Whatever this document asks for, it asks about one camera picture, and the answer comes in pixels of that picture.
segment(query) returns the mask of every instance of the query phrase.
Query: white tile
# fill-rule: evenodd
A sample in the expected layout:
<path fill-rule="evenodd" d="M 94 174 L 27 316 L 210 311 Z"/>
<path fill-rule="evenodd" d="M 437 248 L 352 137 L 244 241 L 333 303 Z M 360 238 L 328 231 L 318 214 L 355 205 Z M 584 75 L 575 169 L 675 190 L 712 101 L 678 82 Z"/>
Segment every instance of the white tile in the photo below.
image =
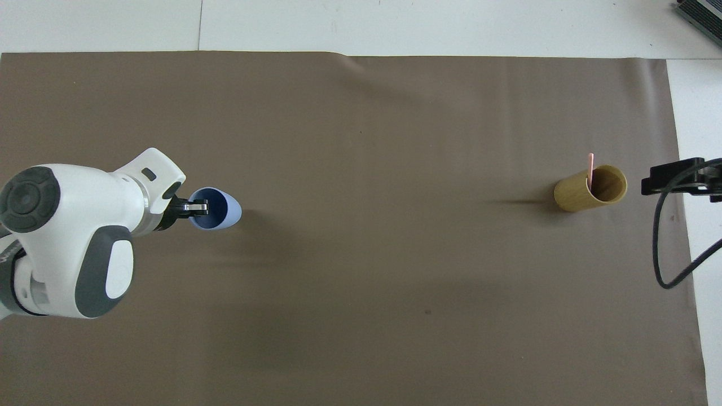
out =
<path fill-rule="evenodd" d="M 668 61 L 679 156 L 722 157 L 722 61 Z M 722 203 L 685 196 L 692 257 L 722 238 Z M 710 406 L 722 406 L 722 252 L 694 271 Z"/>
<path fill-rule="evenodd" d="M 0 0 L 0 52 L 187 51 L 201 0 Z"/>
<path fill-rule="evenodd" d="M 201 49 L 722 58 L 659 0 L 204 0 Z"/>

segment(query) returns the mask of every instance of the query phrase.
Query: light blue cup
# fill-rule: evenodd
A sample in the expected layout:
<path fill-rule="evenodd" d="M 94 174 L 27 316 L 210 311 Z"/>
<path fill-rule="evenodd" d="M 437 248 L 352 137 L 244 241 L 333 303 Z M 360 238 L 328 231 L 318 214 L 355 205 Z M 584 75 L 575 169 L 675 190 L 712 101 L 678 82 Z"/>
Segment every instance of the light blue cup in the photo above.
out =
<path fill-rule="evenodd" d="M 208 215 L 190 217 L 193 225 L 201 230 L 221 230 L 234 225 L 240 220 L 240 204 L 228 193 L 212 188 L 200 188 L 191 194 L 189 201 L 195 199 L 208 200 Z"/>

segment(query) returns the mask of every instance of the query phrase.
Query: bamboo cup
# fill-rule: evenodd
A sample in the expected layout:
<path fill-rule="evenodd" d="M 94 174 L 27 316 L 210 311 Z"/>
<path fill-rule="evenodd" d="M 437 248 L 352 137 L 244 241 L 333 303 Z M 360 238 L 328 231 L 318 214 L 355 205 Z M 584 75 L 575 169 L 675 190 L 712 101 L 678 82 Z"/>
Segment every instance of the bamboo cup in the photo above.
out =
<path fill-rule="evenodd" d="M 599 166 L 592 172 L 591 189 L 587 171 L 562 179 L 554 187 L 554 200 L 566 212 L 579 212 L 617 203 L 627 193 L 627 178 L 611 165 Z"/>

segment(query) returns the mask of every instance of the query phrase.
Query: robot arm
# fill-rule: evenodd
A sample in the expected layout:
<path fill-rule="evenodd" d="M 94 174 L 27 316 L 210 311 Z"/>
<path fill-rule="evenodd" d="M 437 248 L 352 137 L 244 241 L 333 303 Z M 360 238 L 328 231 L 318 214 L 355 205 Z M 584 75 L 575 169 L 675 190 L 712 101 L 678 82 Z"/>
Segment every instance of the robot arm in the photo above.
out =
<path fill-rule="evenodd" d="M 207 201 L 175 196 L 185 179 L 155 148 L 112 173 L 60 164 L 18 173 L 0 194 L 9 231 L 0 238 L 0 308 L 88 319 L 111 310 L 132 280 L 133 237 L 209 213 Z"/>

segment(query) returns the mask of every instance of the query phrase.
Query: brown paper backdrop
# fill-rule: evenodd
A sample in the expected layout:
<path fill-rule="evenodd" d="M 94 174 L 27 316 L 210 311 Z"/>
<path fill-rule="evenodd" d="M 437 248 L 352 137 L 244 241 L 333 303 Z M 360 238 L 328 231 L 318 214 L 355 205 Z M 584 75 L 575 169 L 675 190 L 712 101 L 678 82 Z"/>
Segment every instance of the brown paper backdrop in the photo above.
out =
<path fill-rule="evenodd" d="M 155 146 L 180 195 L 244 208 L 136 240 L 104 317 L 5 319 L 5 405 L 706 403 L 692 283 L 655 283 L 638 186 L 677 159 L 664 61 L 4 54 L 0 131 L 2 179 Z M 627 197 L 561 212 L 590 151 Z"/>

